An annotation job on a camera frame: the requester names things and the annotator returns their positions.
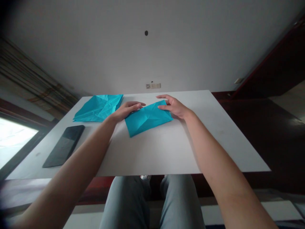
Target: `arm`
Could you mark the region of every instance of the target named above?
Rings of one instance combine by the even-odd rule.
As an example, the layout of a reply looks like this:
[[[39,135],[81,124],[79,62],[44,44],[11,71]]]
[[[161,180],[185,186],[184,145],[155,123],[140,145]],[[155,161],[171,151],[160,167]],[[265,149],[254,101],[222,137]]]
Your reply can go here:
[[[63,228],[79,198],[96,175],[119,121],[144,103],[127,102],[106,118],[72,154],[14,228]]]
[[[277,228],[231,157],[207,130],[197,115],[169,95],[169,110],[184,119],[191,135],[198,166],[219,204],[226,228]]]

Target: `gray pants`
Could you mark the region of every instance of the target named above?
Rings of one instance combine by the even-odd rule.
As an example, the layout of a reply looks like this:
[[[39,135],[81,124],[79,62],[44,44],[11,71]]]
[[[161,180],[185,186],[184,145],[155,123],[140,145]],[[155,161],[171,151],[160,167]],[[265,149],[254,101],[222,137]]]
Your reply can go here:
[[[165,198],[160,225],[166,228],[205,228],[191,175],[168,175],[160,186]],[[149,182],[139,176],[115,177],[106,201],[101,229],[149,228]]]

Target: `hand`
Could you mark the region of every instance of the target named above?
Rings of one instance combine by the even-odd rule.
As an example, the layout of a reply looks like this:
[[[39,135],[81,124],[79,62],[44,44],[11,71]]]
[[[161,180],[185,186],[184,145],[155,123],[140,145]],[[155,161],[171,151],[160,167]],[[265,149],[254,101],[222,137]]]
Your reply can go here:
[[[158,106],[160,110],[168,110],[181,119],[185,119],[185,117],[192,112],[191,109],[184,106],[178,99],[174,97],[169,95],[158,95],[156,97],[158,99],[168,99],[165,100],[167,105]]]
[[[120,122],[124,118],[126,118],[131,112],[137,111],[138,109],[143,108],[142,106],[145,106],[145,105],[146,105],[145,103],[141,103],[141,102],[137,102],[137,101],[129,101],[129,102],[123,103],[110,116],[113,117],[117,122]]]

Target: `black phone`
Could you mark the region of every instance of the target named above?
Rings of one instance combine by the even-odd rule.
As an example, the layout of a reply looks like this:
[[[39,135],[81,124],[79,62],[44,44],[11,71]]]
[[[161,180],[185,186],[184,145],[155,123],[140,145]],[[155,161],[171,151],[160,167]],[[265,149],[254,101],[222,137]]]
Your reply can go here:
[[[44,162],[43,168],[63,165],[71,156],[85,129],[84,125],[68,127]]]

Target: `blue origami paper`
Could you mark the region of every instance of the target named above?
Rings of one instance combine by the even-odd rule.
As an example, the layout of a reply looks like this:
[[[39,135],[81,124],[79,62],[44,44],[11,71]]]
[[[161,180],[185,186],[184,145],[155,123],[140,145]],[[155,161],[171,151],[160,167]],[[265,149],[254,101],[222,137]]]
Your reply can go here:
[[[75,114],[73,121],[102,122],[121,105],[123,95],[95,95]]]
[[[160,110],[159,105],[166,105],[165,100],[143,107],[125,118],[130,137],[173,120],[169,111]]]

